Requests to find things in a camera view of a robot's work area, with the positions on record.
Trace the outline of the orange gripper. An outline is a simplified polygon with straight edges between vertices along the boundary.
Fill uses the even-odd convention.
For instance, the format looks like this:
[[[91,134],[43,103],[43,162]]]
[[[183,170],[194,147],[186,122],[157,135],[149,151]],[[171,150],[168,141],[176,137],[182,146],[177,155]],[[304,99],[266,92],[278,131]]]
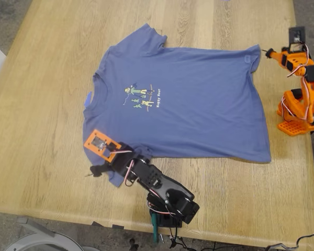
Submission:
[[[307,69],[314,66],[314,61],[311,59],[309,49],[302,48],[299,51],[291,51],[289,48],[284,48],[280,53],[277,53],[272,48],[262,50],[265,52],[267,59],[278,61],[280,67],[289,71],[287,77],[305,76]]]

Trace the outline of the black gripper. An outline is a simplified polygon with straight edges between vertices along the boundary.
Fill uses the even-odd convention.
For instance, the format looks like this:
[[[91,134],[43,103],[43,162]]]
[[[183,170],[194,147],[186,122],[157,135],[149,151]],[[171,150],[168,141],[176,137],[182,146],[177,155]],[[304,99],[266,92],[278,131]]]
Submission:
[[[108,164],[104,164],[102,166],[100,165],[91,166],[90,171],[93,177],[100,177],[102,173],[110,172],[112,170],[120,175],[126,174],[131,160],[135,158],[137,154],[135,153],[134,149],[129,145],[123,142],[121,142],[120,144],[121,144],[120,149],[117,149],[114,143],[111,143],[110,146],[107,146],[107,149],[110,150],[111,153],[118,151],[125,151],[125,153],[115,154],[113,160]]]

